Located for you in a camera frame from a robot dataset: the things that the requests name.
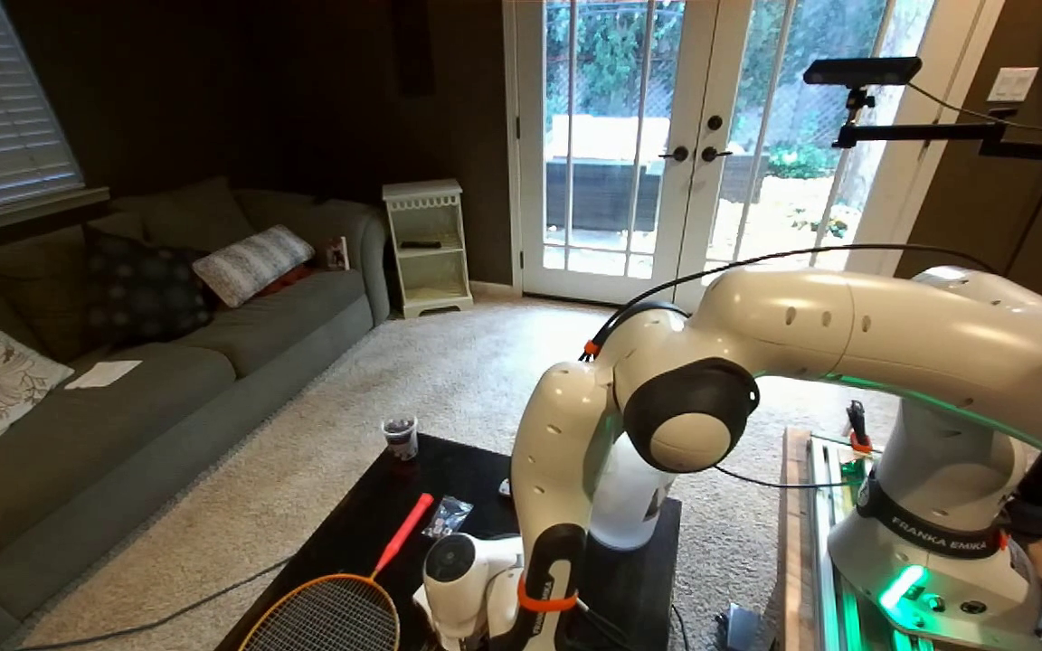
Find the grey sofa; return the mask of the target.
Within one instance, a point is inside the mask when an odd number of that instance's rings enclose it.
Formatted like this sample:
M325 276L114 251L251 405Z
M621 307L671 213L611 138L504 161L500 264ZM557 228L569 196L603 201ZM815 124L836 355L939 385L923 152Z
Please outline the grey sofa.
M109 210L0 235L0 331L74 371L0 437L0 646L392 310L387 217L371 203L215 177ZM210 325L134 346L86 337L84 228L207 256L276 225L313 259L235 308L205 285ZM336 236L351 270L323 268ZM108 387L65 389L103 360L142 364Z

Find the dark patterned pillow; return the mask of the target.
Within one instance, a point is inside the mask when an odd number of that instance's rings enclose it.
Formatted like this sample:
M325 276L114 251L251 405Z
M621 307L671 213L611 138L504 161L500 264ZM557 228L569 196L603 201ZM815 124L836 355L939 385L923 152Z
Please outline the dark patterned pillow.
M192 268L202 251L84 228L84 331L115 347L181 339L210 325L213 304Z

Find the white wall switch plate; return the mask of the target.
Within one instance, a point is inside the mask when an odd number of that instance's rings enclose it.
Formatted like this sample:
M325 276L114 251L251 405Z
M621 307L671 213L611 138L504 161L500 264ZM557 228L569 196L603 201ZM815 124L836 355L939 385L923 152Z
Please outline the white wall switch plate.
M1021 103L1026 99L1029 87L1037 77L1038 67L1002 67L992 83L987 102Z

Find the white side shelf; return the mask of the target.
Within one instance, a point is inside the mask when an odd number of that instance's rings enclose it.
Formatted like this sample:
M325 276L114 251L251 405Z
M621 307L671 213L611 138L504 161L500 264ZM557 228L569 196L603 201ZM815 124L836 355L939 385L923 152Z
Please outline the white side shelf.
M403 316L471 309L462 187L456 180L382 186ZM401 241L442 241L435 250L401 250Z

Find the light striped pillow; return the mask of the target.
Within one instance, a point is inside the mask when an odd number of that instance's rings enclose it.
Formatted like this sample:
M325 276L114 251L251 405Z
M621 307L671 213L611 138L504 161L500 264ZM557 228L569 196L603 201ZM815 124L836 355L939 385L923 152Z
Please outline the light striped pillow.
M192 270L225 306L235 308L314 255L307 241L276 225L192 262Z

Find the black power brick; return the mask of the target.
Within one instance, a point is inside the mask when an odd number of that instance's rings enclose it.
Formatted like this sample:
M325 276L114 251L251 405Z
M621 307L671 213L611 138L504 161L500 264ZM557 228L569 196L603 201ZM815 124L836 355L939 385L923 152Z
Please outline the black power brick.
M753 651L762 622L755 609L728 603L715 617L715 651Z

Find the black and orange clamp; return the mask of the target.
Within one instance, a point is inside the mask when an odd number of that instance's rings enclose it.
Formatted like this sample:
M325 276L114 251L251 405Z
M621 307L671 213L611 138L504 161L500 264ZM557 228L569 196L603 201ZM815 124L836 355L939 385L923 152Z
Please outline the black and orange clamp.
M848 440L850 440L850 446L858 454L869 455L873 452L873 446L871 437L868 436L866 429L866 414L864 404L858 400L852 400L851 403L845 408L845 414L848 416L848 424L850 424L850 429L848 429Z

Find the white paper sheet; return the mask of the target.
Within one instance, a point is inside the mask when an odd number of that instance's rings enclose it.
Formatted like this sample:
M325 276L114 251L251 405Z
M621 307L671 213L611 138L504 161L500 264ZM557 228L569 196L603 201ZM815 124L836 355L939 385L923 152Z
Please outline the white paper sheet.
M65 389L108 387L141 364L141 360L103 360L92 365L82 375L70 380Z

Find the orange badminton racket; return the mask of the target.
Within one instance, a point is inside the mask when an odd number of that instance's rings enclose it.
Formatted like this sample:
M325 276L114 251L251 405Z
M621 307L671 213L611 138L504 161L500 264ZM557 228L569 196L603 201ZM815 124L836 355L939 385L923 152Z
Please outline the orange badminton racket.
M400 614L379 577L433 502L433 495L419 495L371 573L337 572L290 590L260 615L237 651L398 651Z

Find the small clear plastic bag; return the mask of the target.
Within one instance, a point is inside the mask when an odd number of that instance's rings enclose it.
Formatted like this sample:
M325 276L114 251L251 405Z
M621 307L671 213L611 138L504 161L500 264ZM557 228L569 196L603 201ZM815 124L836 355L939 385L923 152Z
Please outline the small clear plastic bag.
M452 495L445 495L427 519L422 534L439 540L458 533L460 527L466 523L466 519L472 511L474 511L474 505L471 503L464 502Z

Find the white french doors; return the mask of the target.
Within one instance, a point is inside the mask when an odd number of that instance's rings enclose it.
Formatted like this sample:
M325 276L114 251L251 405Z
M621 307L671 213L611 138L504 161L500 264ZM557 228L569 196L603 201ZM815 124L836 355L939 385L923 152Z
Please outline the white french doors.
M623 302L789 249L840 270L884 144L832 148L819 59L921 51L935 0L506 0L525 292ZM687 146L687 161L660 159ZM695 162L704 146L731 149Z

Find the clear cup with dark contents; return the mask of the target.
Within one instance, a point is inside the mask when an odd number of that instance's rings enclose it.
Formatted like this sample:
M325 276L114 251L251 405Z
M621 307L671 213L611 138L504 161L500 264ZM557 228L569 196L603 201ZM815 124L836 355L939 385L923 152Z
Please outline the clear cup with dark contents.
M418 420L416 416L384 418L381 432L387 450L397 460L408 462L419 452Z

